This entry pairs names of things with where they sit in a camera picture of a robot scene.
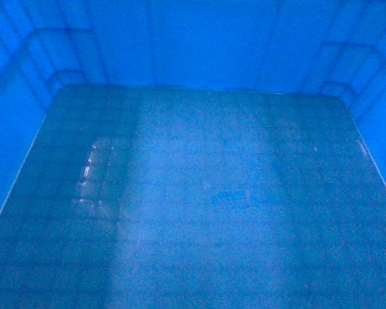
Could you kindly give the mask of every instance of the blue plastic wall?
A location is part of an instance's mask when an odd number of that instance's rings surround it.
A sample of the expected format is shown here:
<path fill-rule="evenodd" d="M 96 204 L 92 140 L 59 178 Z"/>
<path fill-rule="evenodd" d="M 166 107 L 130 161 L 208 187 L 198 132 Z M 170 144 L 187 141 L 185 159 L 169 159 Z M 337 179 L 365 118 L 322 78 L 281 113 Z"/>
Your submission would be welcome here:
<path fill-rule="evenodd" d="M 0 206 L 67 84 L 335 96 L 386 179 L 386 1 L 0 1 Z"/>

